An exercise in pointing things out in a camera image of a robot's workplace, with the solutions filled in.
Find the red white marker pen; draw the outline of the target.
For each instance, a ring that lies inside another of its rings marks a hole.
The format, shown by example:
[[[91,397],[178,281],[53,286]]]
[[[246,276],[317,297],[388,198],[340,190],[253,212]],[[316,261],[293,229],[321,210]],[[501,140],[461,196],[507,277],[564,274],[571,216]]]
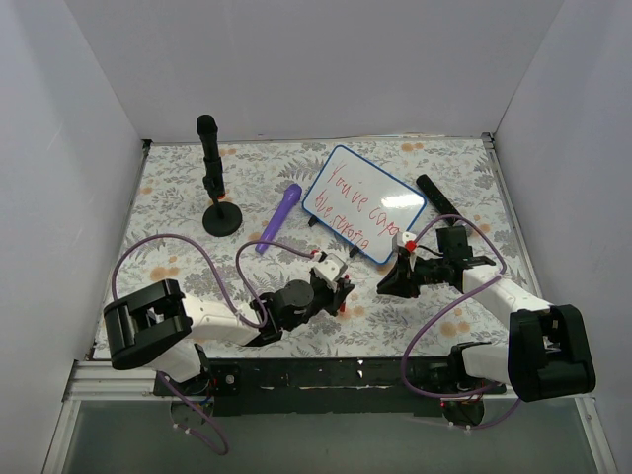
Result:
[[[339,312],[340,313],[344,313],[346,310],[346,299],[347,299],[347,286],[350,283],[350,275],[349,274],[345,274],[344,276],[344,282],[341,283],[341,304],[339,306]]]

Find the blue framed whiteboard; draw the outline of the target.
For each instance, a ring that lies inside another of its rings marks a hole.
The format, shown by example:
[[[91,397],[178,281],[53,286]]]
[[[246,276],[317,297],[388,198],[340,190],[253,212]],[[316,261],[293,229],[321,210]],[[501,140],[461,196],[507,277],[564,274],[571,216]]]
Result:
[[[302,201],[376,264],[390,258],[393,237],[426,206],[421,193],[344,145],[334,147]]]

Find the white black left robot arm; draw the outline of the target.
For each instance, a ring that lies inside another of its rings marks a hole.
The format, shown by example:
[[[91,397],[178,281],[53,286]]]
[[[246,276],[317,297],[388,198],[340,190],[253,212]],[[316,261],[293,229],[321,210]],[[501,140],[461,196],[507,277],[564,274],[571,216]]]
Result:
[[[186,393],[198,395],[208,387],[210,372],[202,364],[202,350],[195,340],[266,346],[321,311],[335,316],[354,288],[346,276],[330,287],[311,272],[309,281],[295,279],[276,292],[263,293],[268,321],[262,328],[253,328],[240,318],[252,320],[260,315],[256,301],[240,305],[233,313],[227,304],[187,295],[176,280],[165,279],[104,309],[112,367],[149,367],[166,373]]]

